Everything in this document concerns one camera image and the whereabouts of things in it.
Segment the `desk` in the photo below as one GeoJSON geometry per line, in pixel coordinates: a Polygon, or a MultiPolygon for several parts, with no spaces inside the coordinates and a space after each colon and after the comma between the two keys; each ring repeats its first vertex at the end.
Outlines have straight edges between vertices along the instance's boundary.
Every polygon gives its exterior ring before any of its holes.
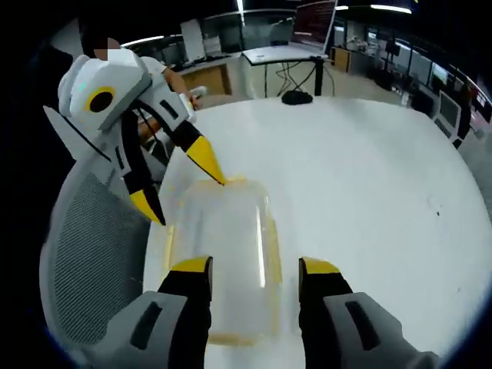
{"type": "MultiPolygon", "coordinates": [[[[197,114],[224,174],[268,190],[283,274],[278,341],[246,351],[210,345],[205,367],[304,367],[301,255],[339,267],[354,291],[400,320],[418,350],[444,355],[471,327],[490,287],[492,226],[470,171],[427,116],[327,97],[298,106],[243,101],[197,114]]],[[[199,179],[207,176],[175,150],[159,194],[168,224],[199,179]]],[[[151,226],[144,291],[161,283],[166,237],[166,227],[151,226]]]]}
{"type": "Polygon", "coordinates": [[[265,78],[267,77],[266,67],[269,64],[285,62],[313,62],[315,64],[314,96],[321,95],[321,87],[323,85],[323,62],[328,60],[327,55],[310,52],[290,45],[253,48],[251,50],[244,51],[243,55],[251,66],[265,66],[265,78]]]}

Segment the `floor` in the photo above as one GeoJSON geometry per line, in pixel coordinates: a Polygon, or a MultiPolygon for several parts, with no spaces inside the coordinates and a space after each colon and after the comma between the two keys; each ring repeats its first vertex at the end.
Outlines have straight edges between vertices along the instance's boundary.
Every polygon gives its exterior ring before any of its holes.
{"type": "MultiPolygon", "coordinates": [[[[290,70],[291,77],[297,82],[301,83],[311,72],[314,65],[311,62],[303,62],[293,67],[290,70]]],[[[335,96],[344,98],[363,98],[366,100],[383,101],[389,104],[399,105],[401,97],[392,91],[386,91],[376,85],[376,83],[369,78],[349,75],[348,73],[338,71],[330,63],[325,63],[324,67],[330,72],[334,81],[333,83],[325,71],[323,76],[323,87],[321,89],[321,95],[332,96],[335,92],[335,96]]],[[[281,64],[273,64],[268,66],[267,82],[268,82],[268,97],[277,96],[280,91],[284,79],[278,77],[275,72],[281,71],[281,64]]],[[[258,98],[264,97],[264,66],[253,67],[249,71],[251,77],[251,84],[254,89],[254,93],[258,98]]],[[[314,94],[314,73],[309,79],[302,85],[302,88],[310,93],[314,94]]]]}

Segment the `monitor screen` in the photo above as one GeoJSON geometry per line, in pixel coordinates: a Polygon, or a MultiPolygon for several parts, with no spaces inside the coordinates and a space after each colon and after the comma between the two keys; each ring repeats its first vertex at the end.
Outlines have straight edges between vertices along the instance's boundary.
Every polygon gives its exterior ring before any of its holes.
{"type": "Polygon", "coordinates": [[[458,119],[459,106],[456,102],[451,100],[447,95],[440,94],[440,113],[446,120],[453,126],[456,127],[456,121],[458,119]]]}
{"type": "Polygon", "coordinates": [[[337,0],[303,0],[295,13],[291,41],[325,52],[337,0]]]}

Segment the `ceiling light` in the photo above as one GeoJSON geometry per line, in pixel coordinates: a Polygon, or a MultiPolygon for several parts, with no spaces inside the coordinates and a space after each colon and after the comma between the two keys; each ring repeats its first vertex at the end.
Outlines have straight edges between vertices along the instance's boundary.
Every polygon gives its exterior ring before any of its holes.
{"type": "Polygon", "coordinates": [[[372,9],[378,9],[378,10],[390,10],[392,12],[400,12],[400,13],[407,13],[407,14],[412,14],[412,11],[407,8],[399,8],[397,6],[389,6],[389,5],[371,5],[372,9]]]}
{"type": "Polygon", "coordinates": [[[121,44],[121,46],[122,46],[122,48],[126,48],[127,46],[130,46],[130,45],[140,44],[141,42],[160,40],[161,38],[164,38],[164,36],[155,36],[155,37],[143,38],[142,40],[137,40],[137,41],[127,42],[126,44],[121,44]]]}

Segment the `person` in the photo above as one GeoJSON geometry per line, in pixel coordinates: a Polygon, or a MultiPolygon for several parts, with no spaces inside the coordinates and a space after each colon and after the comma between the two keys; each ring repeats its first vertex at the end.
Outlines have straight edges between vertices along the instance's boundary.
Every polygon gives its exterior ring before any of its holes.
{"type": "MultiPolygon", "coordinates": [[[[82,33],[81,44],[84,54],[86,54],[90,58],[98,58],[103,61],[108,60],[109,49],[121,48],[121,45],[115,39],[109,37],[101,37],[99,35],[93,34],[90,31],[82,33]]],[[[142,56],[141,60],[144,62],[149,73],[156,75],[162,74],[166,82],[171,86],[172,90],[178,94],[184,94],[190,101],[193,109],[198,110],[198,100],[195,96],[193,96],[192,93],[190,93],[190,91],[186,87],[185,80],[179,75],[179,73],[163,65],[155,58],[142,56]]],[[[157,132],[161,128],[155,118],[146,118],[148,121],[148,125],[146,125],[144,122],[141,122],[138,127],[140,141],[142,144],[144,144],[150,137],[152,137],[155,132],[157,132]]]]}

